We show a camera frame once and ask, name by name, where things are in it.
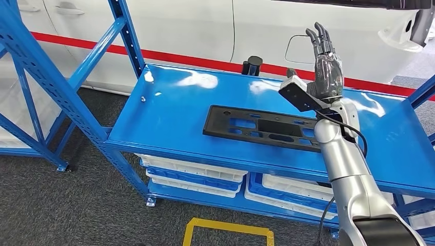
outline gray carpet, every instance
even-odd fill
[[[418,86],[422,81],[398,78],[395,84]],[[102,125],[112,126],[124,96],[80,89],[79,95]],[[435,105],[417,111],[425,130],[435,131]],[[66,122],[59,136],[66,129]],[[53,141],[53,147],[59,140]],[[194,204],[159,200],[148,208],[104,156],[74,130],[63,158],[78,167],[57,173],[41,158],[0,157],[0,245],[182,245],[192,217],[266,227],[275,245],[313,245],[314,225]],[[138,158],[126,153],[145,180]],[[336,245],[325,229],[324,245]],[[196,228],[192,245],[265,245],[261,236]]]

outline black cable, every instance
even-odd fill
[[[364,149],[362,150],[363,151],[363,156],[364,156],[364,158],[367,157],[367,140],[366,140],[366,138],[364,137],[364,135],[360,131],[358,131],[354,127],[351,127],[348,124],[344,124],[343,122],[335,120],[335,119],[333,119],[333,118],[331,118],[331,117],[329,117],[329,116],[319,112],[318,110],[316,110],[315,112],[318,113],[319,115],[321,115],[323,118],[325,118],[325,119],[327,119],[327,120],[329,120],[331,122],[334,122],[335,124],[338,124],[340,126],[344,126],[344,127],[348,128],[348,129],[350,129],[351,131],[356,132],[361,137],[361,139],[363,140],[363,143],[364,143]]]
[[[322,228],[323,228],[323,220],[325,220],[326,212],[328,212],[329,207],[334,202],[335,197],[331,198],[331,201],[329,201],[328,205],[326,205],[325,210],[323,210],[322,218],[320,219],[320,225],[319,225],[319,233],[317,234],[317,243],[316,245],[320,246],[320,238],[322,237]]]

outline blue shelf frame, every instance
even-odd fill
[[[7,5],[9,5],[10,9],[12,10],[15,15],[21,19],[21,16],[19,14],[18,10],[18,4],[16,0],[5,0]],[[4,45],[0,44],[0,58],[2,58],[8,50],[5,48]],[[20,83],[23,96],[27,105],[27,108],[29,110],[30,119],[33,124],[33,128],[36,133],[37,140],[33,139],[33,137],[29,136],[26,132],[24,132],[22,129],[20,129],[17,125],[15,125],[13,122],[9,121],[5,116],[0,114],[0,126],[2,126],[4,129],[9,131],[12,135],[20,139],[22,142],[27,144],[30,148],[0,148],[0,154],[2,155],[15,155],[15,156],[28,156],[28,157],[44,157],[51,161],[54,165],[57,166],[57,170],[60,172],[63,172],[67,170],[68,163],[61,160],[59,158],[62,149],[64,148],[66,142],[68,141],[68,138],[70,137],[72,130],[75,127],[74,123],[71,123],[68,127],[68,130],[66,131],[65,135],[63,136],[60,144],[58,145],[57,149],[55,150],[55,153],[51,152],[48,149],[48,145],[51,143],[51,140],[53,139],[53,136],[59,129],[60,125],[62,124],[63,120],[65,119],[65,113],[61,112],[59,116],[56,118],[54,124],[52,125],[50,129],[50,133],[48,134],[47,138],[44,137],[44,134],[41,129],[41,124],[39,122],[39,117],[37,115],[36,107],[33,101],[32,93],[29,88],[29,84],[27,81],[27,77],[24,71],[24,68],[22,64],[15,58],[14,55],[12,55],[13,63],[15,66],[15,70],[18,75],[18,81]]]
[[[19,15],[16,11],[10,11],[9,0],[0,0],[0,55],[6,51],[11,53],[17,68],[19,75],[22,75],[23,69],[38,82],[38,84],[53,98],[53,100],[62,108],[65,115],[71,120],[72,124],[79,127],[83,133],[93,142],[93,144],[106,156],[106,158],[117,168],[117,170],[137,189],[137,191],[145,198],[147,203],[152,204],[155,202],[155,198],[174,199],[185,202],[204,204],[209,206],[228,208],[234,210],[240,210],[250,213],[258,213],[262,215],[280,217],[287,219],[295,219],[299,221],[305,221],[310,223],[317,223],[317,220],[306,218],[301,215],[288,215],[286,211],[270,212],[274,211],[272,208],[266,208],[262,204],[250,204],[248,201],[241,197],[240,193],[239,203],[234,204],[232,201],[220,201],[221,197],[209,197],[210,200],[198,198],[197,194],[193,191],[185,191],[177,188],[169,188],[166,186],[160,186],[149,182],[148,185],[140,179],[135,173],[132,166],[126,161],[126,159],[120,153],[120,149],[117,145],[107,142],[110,134],[110,129],[102,127],[80,97],[76,91],[90,74],[91,70],[95,67],[97,62],[101,59],[104,52],[113,42],[115,37],[120,34],[124,45],[127,49],[133,71],[139,79],[145,72],[149,72],[145,66],[145,61],[142,57],[137,36],[133,27],[133,23],[128,12],[127,4],[125,0],[108,0],[114,17],[113,24],[108,28],[104,36],[98,41],[89,55],[84,59],[82,64],[76,69],[71,78],[66,81],[60,71],[56,68],[53,62],[49,59],[47,54],[42,50],[37,41],[33,38],[25,25],[22,23]],[[27,81],[24,78],[20,79],[20,83],[24,87],[24,94],[28,93],[26,90]],[[412,107],[415,109],[421,105],[425,100],[429,99],[435,93],[435,76],[429,79],[423,86],[417,89],[408,99],[411,102]],[[27,102],[30,113],[33,114],[32,102]],[[59,167],[65,167],[65,163],[60,160],[56,153],[47,152],[45,144],[38,142],[35,139],[28,136],[21,129],[14,127],[14,124],[8,119],[0,115],[0,125],[5,129],[13,133],[19,139],[23,140],[30,147],[32,151],[20,150],[16,153],[21,155],[39,154],[53,163],[56,163]],[[70,126],[67,133],[71,133],[73,126]],[[38,122],[34,122],[34,127],[38,129]],[[435,134],[429,137],[432,145],[435,145]],[[123,143],[126,148],[129,148],[129,143]],[[60,147],[64,146],[64,139],[60,144]],[[4,153],[10,152],[10,150],[2,150]],[[395,199],[397,201],[397,209],[401,215],[409,216],[420,214],[425,211],[431,211],[434,209],[434,200],[424,199],[419,202],[413,202],[410,204],[404,204],[403,199],[400,200],[398,196]],[[328,223],[326,225],[332,228],[336,228],[336,223]],[[424,237],[428,237],[428,241],[432,241],[433,232],[435,228],[428,228],[419,231]]]

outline car door handle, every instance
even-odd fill
[[[40,8],[28,4],[25,5],[18,4],[18,9],[23,12],[38,12],[41,10]]]
[[[81,15],[85,13],[81,9],[62,8],[60,6],[56,6],[56,12],[59,14],[70,14],[70,15]]]

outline black cylinder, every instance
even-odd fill
[[[260,66],[263,64],[263,59],[258,56],[251,56],[248,61],[243,62],[242,74],[258,76],[260,74]]]

